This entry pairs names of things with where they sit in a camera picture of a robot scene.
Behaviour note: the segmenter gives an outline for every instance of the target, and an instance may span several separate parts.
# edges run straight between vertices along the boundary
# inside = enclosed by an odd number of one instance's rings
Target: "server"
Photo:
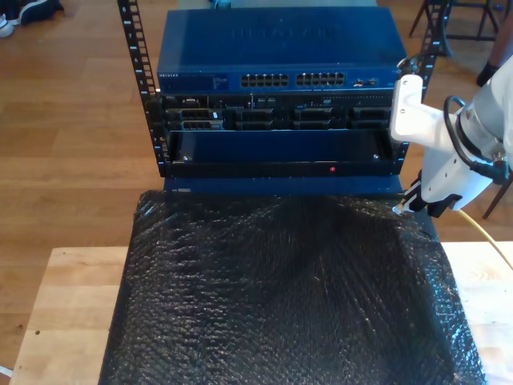
[[[170,11],[157,71],[166,173],[399,174],[407,144],[388,127],[405,57],[386,8]]]

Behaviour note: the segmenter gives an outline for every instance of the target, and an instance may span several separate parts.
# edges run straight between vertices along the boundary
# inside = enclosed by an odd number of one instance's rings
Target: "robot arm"
[[[426,147],[422,171],[396,213],[419,211],[439,217],[476,198],[492,181],[505,183],[513,159],[513,58],[456,114],[422,104],[422,78],[403,76],[396,83],[390,134]]]

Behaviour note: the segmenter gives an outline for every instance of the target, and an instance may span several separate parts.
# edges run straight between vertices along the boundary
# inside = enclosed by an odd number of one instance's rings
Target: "chair leg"
[[[510,14],[511,10],[511,0],[506,0],[506,9],[504,11],[504,18],[506,18]]]
[[[490,18],[491,25],[494,27],[494,32],[496,34],[499,33],[499,24],[497,23],[494,13],[491,10],[491,7],[492,7],[491,0],[487,0],[486,4],[484,6],[485,6],[485,11],[488,13],[488,17]]]
[[[422,3],[422,5],[420,7],[420,10],[418,10],[417,17],[415,18],[415,21],[414,21],[414,25],[411,26],[410,33],[408,34],[409,38],[411,38],[411,36],[414,34],[415,28],[417,28],[418,22],[420,21],[420,18],[422,17],[422,12],[424,12],[424,10],[426,8],[427,8],[427,0],[424,0],[424,2]]]
[[[426,17],[427,17],[427,25],[429,26],[430,30],[431,30],[431,34],[434,33],[434,24],[433,24],[433,19],[431,18],[431,14],[430,14],[430,6],[427,5],[427,2],[426,2]]]
[[[497,193],[497,195],[495,196],[494,200],[491,202],[491,205],[490,207],[488,208],[488,210],[484,213],[483,215],[483,219],[488,219],[488,217],[490,216],[491,212],[494,211],[495,209],[495,206],[500,202],[501,199],[503,199],[504,197],[504,194],[506,193],[506,191],[509,189],[509,187],[511,186],[511,183],[513,183],[513,174],[510,174],[510,179],[509,181],[503,186],[500,188],[499,192]]]
[[[481,22],[479,23],[479,30],[478,30],[478,38],[481,37],[481,34],[483,34],[483,28],[485,23],[487,22],[487,9],[483,9],[483,16],[481,16]]]

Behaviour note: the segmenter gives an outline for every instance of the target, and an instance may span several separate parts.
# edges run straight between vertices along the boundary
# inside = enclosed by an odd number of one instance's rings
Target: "wooden table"
[[[501,242],[513,257],[513,242]],[[513,272],[485,242],[443,244],[488,379],[513,384]],[[126,247],[54,249],[11,384],[98,383]]]

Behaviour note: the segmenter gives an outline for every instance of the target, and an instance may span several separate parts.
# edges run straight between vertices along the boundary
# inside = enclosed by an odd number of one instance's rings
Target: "black bubble wrap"
[[[486,383],[426,214],[147,192],[101,384]]]

